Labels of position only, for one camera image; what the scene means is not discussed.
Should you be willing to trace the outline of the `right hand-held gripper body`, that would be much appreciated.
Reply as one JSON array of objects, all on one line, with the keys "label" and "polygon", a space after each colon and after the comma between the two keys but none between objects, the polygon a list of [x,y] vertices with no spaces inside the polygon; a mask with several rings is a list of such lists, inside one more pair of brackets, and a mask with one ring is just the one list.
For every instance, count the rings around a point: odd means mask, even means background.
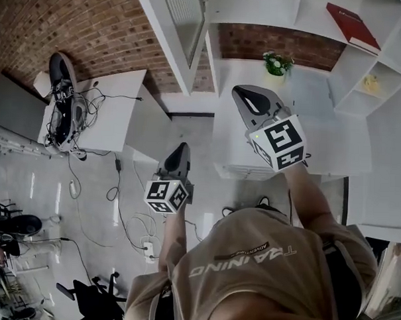
[{"label": "right hand-held gripper body", "polygon": [[247,134],[254,152],[274,172],[282,172],[295,164],[306,164],[307,140],[297,115],[280,121],[269,119]]}]

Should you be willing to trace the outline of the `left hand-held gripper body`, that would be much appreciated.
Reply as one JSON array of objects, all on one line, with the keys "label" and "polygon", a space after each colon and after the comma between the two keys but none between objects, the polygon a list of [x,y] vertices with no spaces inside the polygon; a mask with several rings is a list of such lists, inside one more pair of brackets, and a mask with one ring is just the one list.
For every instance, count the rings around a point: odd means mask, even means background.
[{"label": "left hand-held gripper body", "polygon": [[192,204],[194,185],[185,177],[154,175],[147,181],[144,201],[154,213],[176,214],[185,204]]}]

